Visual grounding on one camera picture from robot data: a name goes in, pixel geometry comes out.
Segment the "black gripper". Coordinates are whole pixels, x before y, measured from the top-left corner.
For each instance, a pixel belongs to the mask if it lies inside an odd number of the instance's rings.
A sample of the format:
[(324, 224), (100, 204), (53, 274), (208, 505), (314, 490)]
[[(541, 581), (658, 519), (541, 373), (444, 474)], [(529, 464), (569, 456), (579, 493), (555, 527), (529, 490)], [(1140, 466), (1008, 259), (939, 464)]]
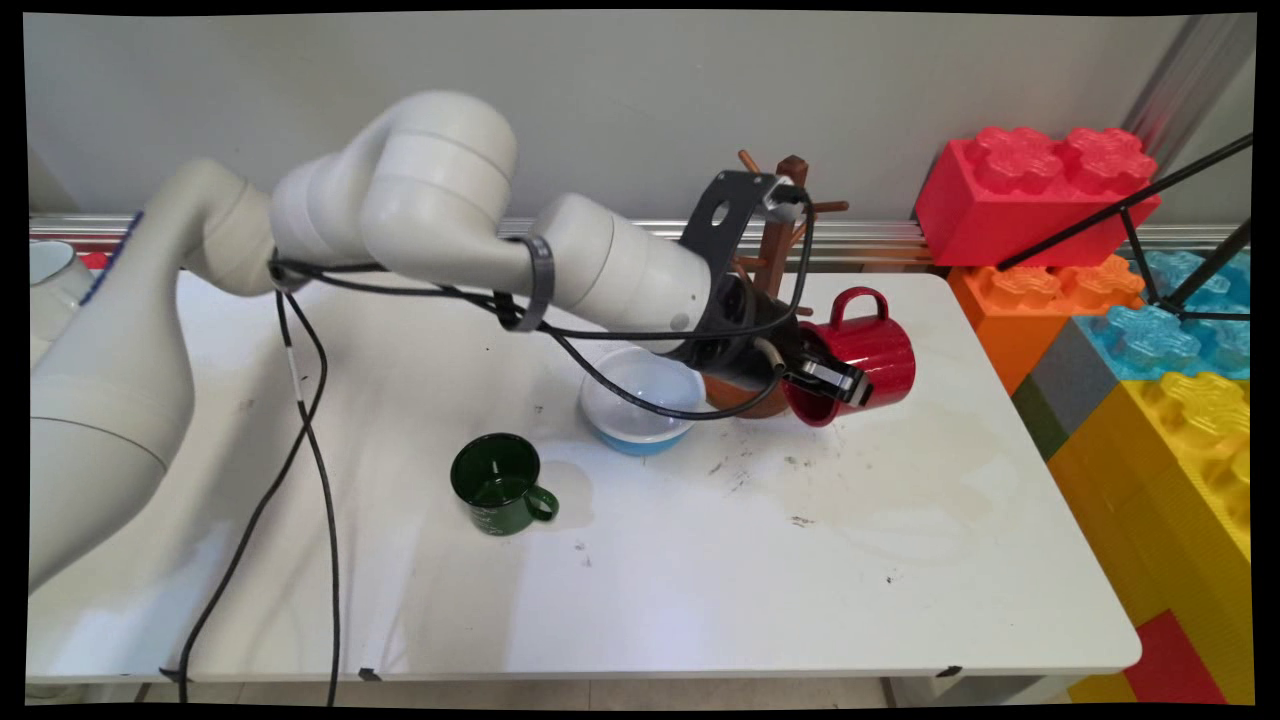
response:
[[(783, 378), (812, 395), (837, 404), (863, 407), (870, 398), (870, 377), (850, 363), (833, 357), (818, 325), (797, 323), (790, 305), (726, 274), (714, 286), (698, 332), (750, 329), (769, 325), (762, 337), (782, 360)], [(753, 334), (687, 340), (684, 364), (749, 392), (764, 389), (776, 363), (756, 347)]]

